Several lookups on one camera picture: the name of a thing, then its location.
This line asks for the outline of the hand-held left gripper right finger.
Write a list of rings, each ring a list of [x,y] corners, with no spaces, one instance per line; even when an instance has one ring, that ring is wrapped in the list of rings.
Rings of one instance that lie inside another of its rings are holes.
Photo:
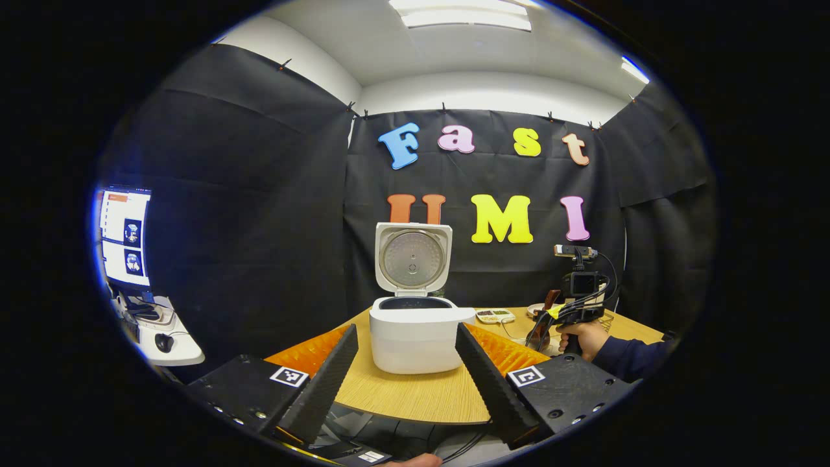
[[[510,449],[571,435],[639,384],[626,383],[573,353],[502,374],[474,335],[483,331],[460,323],[455,348],[485,402],[494,435]]]

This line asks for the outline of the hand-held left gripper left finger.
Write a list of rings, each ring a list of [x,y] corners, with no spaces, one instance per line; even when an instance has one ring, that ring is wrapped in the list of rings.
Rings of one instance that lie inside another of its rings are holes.
[[[187,395],[250,435],[306,447],[317,437],[359,351],[356,325],[335,332],[315,374],[238,355],[185,387]]]

